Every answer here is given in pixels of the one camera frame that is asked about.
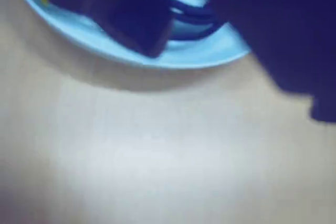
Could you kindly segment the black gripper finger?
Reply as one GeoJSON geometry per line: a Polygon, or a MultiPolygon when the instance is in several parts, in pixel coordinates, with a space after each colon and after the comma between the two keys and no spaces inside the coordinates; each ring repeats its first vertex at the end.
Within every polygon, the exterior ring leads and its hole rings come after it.
{"type": "Polygon", "coordinates": [[[127,48],[150,58],[164,50],[172,29],[169,0],[48,0],[93,20],[127,48]]]}
{"type": "Polygon", "coordinates": [[[335,0],[210,0],[277,86],[312,98],[311,117],[335,122],[335,0]]]}

